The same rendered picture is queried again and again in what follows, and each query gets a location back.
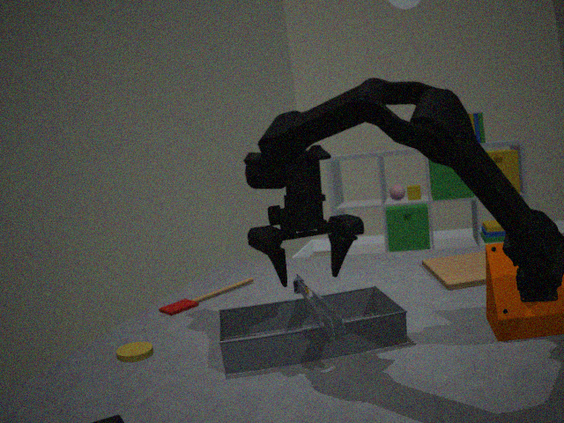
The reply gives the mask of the red spatula with wooden handle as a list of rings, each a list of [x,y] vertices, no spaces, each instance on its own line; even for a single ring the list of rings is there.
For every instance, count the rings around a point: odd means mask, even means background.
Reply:
[[[177,301],[176,303],[173,303],[173,304],[171,304],[171,305],[166,305],[165,307],[159,308],[159,311],[160,311],[160,312],[163,312],[163,313],[165,313],[165,314],[167,314],[167,315],[172,316],[172,315],[178,314],[178,313],[180,313],[180,312],[186,311],[186,310],[188,310],[188,309],[191,309],[191,308],[193,308],[193,307],[199,306],[199,303],[198,303],[198,302],[200,302],[200,301],[206,300],[206,299],[208,299],[208,298],[210,299],[210,298],[212,298],[212,297],[215,297],[215,296],[217,296],[217,295],[220,295],[221,293],[227,292],[227,291],[229,291],[229,290],[231,290],[231,289],[234,290],[235,288],[238,288],[238,287],[240,287],[240,286],[244,286],[244,285],[246,285],[247,283],[250,283],[250,282],[252,282],[252,281],[254,281],[254,279],[253,279],[252,277],[251,277],[251,278],[247,278],[247,279],[245,279],[245,280],[243,280],[243,281],[241,281],[241,282],[239,282],[239,283],[236,283],[236,284],[234,284],[234,285],[231,285],[231,286],[228,286],[228,287],[220,288],[219,290],[217,290],[217,291],[215,291],[215,292],[212,292],[212,293],[208,293],[208,294],[206,294],[206,295],[201,295],[200,297],[197,297],[197,298],[195,298],[195,299],[193,299],[193,300],[191,300],[191,301],[189,301],[189,300],[181,300],[181,301]]]

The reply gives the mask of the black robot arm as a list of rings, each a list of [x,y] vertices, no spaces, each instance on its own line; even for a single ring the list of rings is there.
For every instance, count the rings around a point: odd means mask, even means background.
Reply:
[[[407,122],[386,104],[416,107]],[[558,299],[564,236],[547,215],[521,198],[477,141],[467,111],[450,90],[368,78],[315,108],[278,115],[258,142],[261,153],[250,152],[243,160],[248,185],[321,188],[320,160],[330,155],[312,144],[364,122],[377,125],[396,143],[417,149],[433,163],[451,167],[462,178],[506,232],[502,250],[519,267],[516,285],[521,302]]]

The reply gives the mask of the yellow flat disc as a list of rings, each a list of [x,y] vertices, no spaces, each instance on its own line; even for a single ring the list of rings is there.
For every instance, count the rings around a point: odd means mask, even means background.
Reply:
[[[150,343],[144,341],[132,342],[119,347],[116,354],[117,359],[122,362],[135,362],[151,357],[153,355],[153,347]]]

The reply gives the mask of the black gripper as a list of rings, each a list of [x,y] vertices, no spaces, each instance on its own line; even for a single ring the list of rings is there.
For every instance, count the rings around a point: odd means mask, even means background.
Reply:
[[[260,250],[270,258],[282,286],[287,287],[286,253],[280,247],[282,242],[328,234],[331,244],[331,273],[334,278],[337,277],[348,249],[354,241],[358,240],[354,235],[364,234],[362,219],[348,214],[332,216],[329,222],[323,219],[323,201],[326,199],[322,194],[322,188],[287,190],[284,199],[287,202],[289,228],[278,229],[274,226],[250,228],[249,246]]]

